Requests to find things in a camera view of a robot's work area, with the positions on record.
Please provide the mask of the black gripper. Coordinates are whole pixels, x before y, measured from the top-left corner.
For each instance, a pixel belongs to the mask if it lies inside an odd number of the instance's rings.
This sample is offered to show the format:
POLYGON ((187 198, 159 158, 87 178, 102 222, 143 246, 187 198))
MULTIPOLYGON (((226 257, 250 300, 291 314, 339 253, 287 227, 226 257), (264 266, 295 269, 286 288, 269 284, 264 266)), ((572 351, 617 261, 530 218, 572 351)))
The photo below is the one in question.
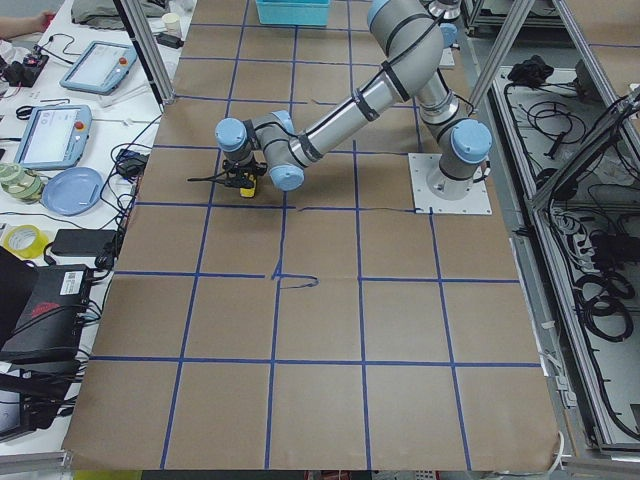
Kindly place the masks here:
POLYGON ((265 164, 255 159, 241 165, 238 162, 223 162, 225 178, 223 184, 229 188, 255 188, 257 179, 265 174, 265 164))

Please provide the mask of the person forearm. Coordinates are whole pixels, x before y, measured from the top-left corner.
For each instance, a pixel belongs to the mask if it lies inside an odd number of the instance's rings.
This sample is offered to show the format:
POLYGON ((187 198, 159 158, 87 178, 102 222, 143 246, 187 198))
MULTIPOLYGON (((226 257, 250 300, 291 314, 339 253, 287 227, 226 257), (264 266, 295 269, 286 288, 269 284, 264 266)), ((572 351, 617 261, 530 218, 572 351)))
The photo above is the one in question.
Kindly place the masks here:
POLYGON ((9 40, 23 35, 44 33, 55 15, 53 11, 43 11, 32 17, 2 16, 0 18, 1 39, 9 40))

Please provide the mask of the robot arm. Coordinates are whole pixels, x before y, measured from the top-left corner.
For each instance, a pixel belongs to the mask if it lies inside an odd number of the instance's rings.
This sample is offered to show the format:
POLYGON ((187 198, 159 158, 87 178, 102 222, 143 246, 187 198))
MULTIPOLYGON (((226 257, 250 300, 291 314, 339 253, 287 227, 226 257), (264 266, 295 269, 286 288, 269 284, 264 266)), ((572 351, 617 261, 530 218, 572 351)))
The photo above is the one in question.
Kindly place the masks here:
POLYGON ((221 120, 215 137, 224 162, 211 182, 251 189, 267 174, 277 189, 295 190, 304 182, 305 168, 392 106, 416 100, 421 120, 442 151, 434 173, 427 177, 429 189, 445 200, 466 195, 493 139, 483 123, 461 112, 459 98, 439 69, 456 27, 432 17, 418 1, 375 1, 367 23, 385 55, 377 73, 301 131, 284 110, 244 121, 221 120))

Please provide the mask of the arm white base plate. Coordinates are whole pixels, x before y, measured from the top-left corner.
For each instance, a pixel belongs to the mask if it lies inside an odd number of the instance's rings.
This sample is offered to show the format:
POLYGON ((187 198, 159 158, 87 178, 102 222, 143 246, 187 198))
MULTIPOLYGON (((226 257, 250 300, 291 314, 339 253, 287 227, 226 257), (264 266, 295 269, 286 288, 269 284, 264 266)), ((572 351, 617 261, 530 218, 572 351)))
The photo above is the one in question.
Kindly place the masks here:
POLYGON ((467 180, 452 180, 440 171, 440 154, 409 153, 414 210, 419 214, 492 214, 486 182, 480 169, 467 180))

